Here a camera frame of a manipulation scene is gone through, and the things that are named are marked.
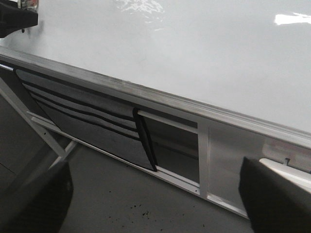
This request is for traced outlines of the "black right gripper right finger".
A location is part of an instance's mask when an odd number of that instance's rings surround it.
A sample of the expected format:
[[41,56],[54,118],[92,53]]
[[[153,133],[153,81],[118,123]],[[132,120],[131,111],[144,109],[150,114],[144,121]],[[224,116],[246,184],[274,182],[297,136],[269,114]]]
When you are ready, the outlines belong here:
[[311,195],[259,161],[244,158],[239,194],[256,233],[309,233]]

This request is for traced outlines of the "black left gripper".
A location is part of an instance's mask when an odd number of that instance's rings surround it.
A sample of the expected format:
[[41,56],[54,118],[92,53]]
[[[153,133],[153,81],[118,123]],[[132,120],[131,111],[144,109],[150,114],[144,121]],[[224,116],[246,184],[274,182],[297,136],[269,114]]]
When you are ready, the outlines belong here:
[[0,37],[38,24],[38,0],[1,0]]

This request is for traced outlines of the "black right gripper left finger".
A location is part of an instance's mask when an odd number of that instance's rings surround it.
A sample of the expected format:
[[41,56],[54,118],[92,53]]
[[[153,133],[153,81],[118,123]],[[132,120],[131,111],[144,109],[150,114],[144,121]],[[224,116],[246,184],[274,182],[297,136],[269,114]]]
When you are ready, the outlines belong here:
[[73,183],[61,161],[24,187],[1,197],[2,233],[57,233],[68,213]]

